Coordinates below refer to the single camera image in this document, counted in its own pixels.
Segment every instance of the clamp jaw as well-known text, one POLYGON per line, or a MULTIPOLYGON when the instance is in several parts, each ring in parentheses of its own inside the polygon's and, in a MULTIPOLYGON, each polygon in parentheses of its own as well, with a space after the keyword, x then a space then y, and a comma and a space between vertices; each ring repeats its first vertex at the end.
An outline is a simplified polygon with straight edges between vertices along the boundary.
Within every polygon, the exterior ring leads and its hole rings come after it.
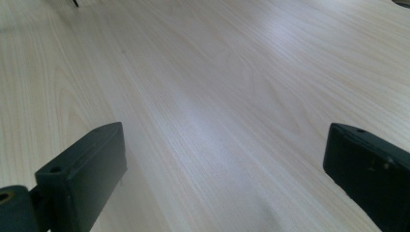
POLYGON ((127 170, 121 123, 96 128, 35 174, 0 188, 0 231, 88 232, 127 170))
POLYGON ((410 154, 376 135, 331 124, 323 161, 383 232, 410 232, 410 154))

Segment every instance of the wooden table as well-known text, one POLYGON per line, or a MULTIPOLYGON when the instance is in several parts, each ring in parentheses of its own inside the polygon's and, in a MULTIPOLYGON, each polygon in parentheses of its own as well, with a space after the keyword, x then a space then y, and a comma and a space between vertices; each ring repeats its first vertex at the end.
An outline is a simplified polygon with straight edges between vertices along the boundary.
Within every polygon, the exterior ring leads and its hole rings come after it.
POLYGON ((332 122, 410 150, 390 0, 0 2, 0 186, 124 125, 93 231, 378 231, 321 166, 332 122))

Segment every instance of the wood grain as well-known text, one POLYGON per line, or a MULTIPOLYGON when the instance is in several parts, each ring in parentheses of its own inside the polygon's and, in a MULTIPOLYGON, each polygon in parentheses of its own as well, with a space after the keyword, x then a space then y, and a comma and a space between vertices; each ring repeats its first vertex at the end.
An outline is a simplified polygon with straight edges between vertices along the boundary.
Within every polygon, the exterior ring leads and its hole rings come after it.
POLYGON ((124 125, 93 231, 378 231, 321 167, 332 122, 410 151, 390 0, 0 2, 0 186, 124 125))

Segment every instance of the round hole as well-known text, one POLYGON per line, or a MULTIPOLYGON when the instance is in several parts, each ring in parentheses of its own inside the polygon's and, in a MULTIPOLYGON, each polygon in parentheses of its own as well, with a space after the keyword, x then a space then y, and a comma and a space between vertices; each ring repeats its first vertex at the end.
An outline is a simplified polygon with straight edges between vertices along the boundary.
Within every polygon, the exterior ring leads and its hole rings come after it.
POLYGON ((410 8, 410 1, 408 0, 393 0, 394 3, 398 4, 403 8, 410 8))
POLYGON ((7 198, 9 198, 9 194, 6 192, 0 193, 0 202, 6 200, 7 198))
POLYGON ((53 167, 50 170, 51 173, 59 173, 61 172, 61 167, 53 167))
POLYGON ((0 192, 0 205, 12 199, 14 195, 12 191, 0 192))

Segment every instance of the table surface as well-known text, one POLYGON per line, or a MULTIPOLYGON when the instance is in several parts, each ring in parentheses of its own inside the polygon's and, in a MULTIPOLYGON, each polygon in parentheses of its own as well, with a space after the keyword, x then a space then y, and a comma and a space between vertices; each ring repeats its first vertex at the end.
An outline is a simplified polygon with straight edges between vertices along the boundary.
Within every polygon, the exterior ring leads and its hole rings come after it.
POLYGON ((92 231, 378 231, 322 168, 332 122, 410 150, 390 0, 0 2, 0 185, 121 121, 92 231))

